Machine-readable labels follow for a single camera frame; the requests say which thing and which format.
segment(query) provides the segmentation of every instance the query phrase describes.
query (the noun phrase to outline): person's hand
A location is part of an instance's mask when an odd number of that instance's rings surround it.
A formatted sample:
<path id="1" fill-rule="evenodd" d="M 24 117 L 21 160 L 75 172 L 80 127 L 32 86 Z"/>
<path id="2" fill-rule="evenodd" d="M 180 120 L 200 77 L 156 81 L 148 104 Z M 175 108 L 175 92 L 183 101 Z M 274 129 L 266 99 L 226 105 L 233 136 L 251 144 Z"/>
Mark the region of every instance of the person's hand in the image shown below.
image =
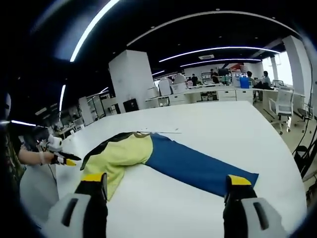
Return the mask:
<path id="1" fill-rule="evenodd" d="M 54 159 L 54 154 L 51 152 L 44 152 L 44 160 L 46 164 L 50 164 L 52 162 L 52 159 Z"/>

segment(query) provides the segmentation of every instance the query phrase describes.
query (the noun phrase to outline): ceiling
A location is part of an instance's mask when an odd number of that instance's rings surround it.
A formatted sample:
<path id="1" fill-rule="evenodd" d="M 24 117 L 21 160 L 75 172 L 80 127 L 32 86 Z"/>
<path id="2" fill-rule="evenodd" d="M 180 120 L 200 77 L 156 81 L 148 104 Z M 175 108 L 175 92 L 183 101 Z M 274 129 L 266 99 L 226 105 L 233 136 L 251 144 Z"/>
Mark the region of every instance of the ceiling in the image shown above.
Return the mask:
<path id="1" fill-rule="evenodd" d="M 59 103 L 66 84 L 63 108 L 78 98 L 112 89 L 108 62 L 125 49 L 148 53 L 153 73 L 181 70 L 180 65 L 200 61 L 198 56 L 213 54 L 215 59 L 250 58 L 254 50 L 219 50 L 159 60 L 205 48 L 223 46 L 265 47 L 294 32 L 277 23 L 242 14 L 195 16 L 166 25 L 127 47 L 138 36 L 173 19 L 207 11 L 243 11 L 269 17 L 296 30 L 305 26 L 300 10 L 288 9 L 284 2 L 266 1 L 261 7 L 254 1 L 230 3 L 196 0 L 121 0 L 99 21 L 89 34 L 75 62 L 71 54 L 83 30 L 108 0 L 44 0 L 25 3 L 16 9 L 18 21 L 8 26 L 8 40 L 3 45 L 8 69 L 5 78 L 15 107 L 12 117 L 28 122 L 40 121 L 34 113 L 42 107 Z M 279 44 L 273 50 L 283 51 Z M 271 53 L 256 57 L 263 59 Z"/>

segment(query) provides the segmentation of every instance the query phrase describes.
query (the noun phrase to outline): white column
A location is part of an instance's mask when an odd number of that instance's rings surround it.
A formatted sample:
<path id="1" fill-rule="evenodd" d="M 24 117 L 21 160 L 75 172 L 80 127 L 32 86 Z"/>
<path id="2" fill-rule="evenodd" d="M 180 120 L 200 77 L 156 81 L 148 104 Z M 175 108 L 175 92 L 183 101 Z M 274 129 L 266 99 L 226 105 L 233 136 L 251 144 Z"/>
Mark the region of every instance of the white column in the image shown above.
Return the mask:
<path id="1" fill-rule="evenodd" d="M 308 103 L 312 85 L 311 66 L 303 42 L 293 36 L 283 39 L 292 70 L 295 92 L 305 95 Z"/>
<path id="2" fill-rule="evenodd" d="M 90 108 L 87 102 L 87 98 L 83 97 L 78 100 L 79 108 L 81 110 L 81 116 L 83 117 L 85 125 L 89 125 L 94 122 L 93 115 L 90 112 Z"/>
<path id="3" fill-rule="evenodd" d="M 147 108 L 147 89 L 154 87 L 147 53 L 125 50 L 109 63 L 109 70 L 121 113 L 130 99 L 136 99 L 140 110 Z"/>
<path id="4" fill-rule="evenodd" d="M 274 80 L 278 80 L 275 56 L 271 57 Z"/>

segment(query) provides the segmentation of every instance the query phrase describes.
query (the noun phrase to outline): computer monitor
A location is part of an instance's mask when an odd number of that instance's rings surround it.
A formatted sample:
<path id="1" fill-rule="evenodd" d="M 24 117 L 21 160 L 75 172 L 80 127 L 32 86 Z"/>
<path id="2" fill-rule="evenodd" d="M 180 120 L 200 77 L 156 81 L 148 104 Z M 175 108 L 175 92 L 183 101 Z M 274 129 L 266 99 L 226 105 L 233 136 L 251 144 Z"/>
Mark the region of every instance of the computer monitor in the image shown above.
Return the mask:
<path id="1" fill-rule="evenodd" d="M 218 69 L 219 76 L 226 76 L 229 74 L 229 70 L 227 68 L 220 68 Z"/>

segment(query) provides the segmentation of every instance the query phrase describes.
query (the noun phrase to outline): person's arm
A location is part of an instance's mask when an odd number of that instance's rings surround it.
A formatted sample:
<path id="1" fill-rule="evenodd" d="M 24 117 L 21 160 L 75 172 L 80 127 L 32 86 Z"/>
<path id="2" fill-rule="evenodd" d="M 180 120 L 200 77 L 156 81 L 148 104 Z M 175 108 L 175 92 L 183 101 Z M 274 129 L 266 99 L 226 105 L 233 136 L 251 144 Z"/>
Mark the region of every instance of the person's arm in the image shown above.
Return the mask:
<path id="1" fill-rule="evenodd" d="M 53 158 L 54 154 L 51 152 L 32 152 L 24 148 L 21 148 L 18 154 L 19 161 L 25 165 L 50 164 Z"/>

